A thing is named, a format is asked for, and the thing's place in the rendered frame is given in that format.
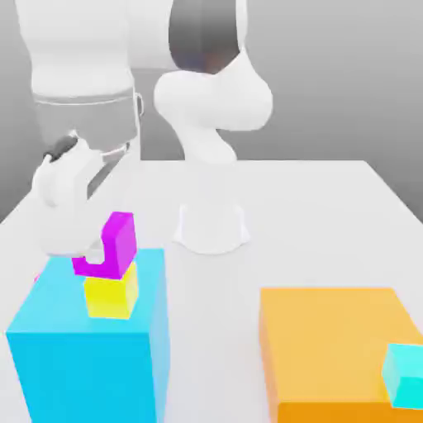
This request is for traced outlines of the small yellow cube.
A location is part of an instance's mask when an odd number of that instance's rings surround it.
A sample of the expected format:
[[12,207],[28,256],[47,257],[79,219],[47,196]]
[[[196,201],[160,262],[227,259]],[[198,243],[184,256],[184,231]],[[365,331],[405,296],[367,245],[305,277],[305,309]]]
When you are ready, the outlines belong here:
[[90,317],[128,320],[139,296],[136,263],[121,279],[86,278],[83,286]]

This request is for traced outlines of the large orange box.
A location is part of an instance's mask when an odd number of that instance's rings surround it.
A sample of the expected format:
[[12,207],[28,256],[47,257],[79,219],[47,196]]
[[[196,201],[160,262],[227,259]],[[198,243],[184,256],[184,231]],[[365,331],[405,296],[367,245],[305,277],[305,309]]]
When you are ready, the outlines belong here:
[[263,288],[259,341],[271,423],[423,423],[394,408],[390,344],[423,345],[391,288]]

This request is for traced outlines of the small cyan cube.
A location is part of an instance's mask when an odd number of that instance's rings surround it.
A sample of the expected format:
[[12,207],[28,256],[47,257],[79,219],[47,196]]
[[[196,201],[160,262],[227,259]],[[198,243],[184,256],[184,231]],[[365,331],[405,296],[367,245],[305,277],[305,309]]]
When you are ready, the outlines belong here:
[[393,408],[423,410],[423,345],[389,344],[382,376]]

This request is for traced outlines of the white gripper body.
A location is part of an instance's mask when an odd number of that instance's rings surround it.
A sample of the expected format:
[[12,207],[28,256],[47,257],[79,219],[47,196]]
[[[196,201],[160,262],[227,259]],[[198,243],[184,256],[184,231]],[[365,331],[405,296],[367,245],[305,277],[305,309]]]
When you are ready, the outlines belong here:
[[45,157],[34,173],[33,232],[49,256],[85,255],[115,210],[115,157]]

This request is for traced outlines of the small magenta cube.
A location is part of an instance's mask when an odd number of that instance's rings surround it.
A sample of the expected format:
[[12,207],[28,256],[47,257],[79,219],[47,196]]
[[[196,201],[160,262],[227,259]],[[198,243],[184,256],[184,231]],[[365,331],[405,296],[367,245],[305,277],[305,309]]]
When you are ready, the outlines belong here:
[[101,240],[103,262],[90,264],[85,257],[72,258],[74,273],[85,277],[121,279],[137,252],[133,214],[114,211],[102,228]]

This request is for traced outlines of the large blue box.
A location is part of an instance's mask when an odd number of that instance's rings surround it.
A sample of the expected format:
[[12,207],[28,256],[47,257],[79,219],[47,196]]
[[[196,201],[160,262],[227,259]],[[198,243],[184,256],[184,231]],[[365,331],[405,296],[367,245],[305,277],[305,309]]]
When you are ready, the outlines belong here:
[[6,336],[32,423],[164,423],[170,343],[162,249],[135,257],[128,320],[88,316],[83,278],[50,259]]

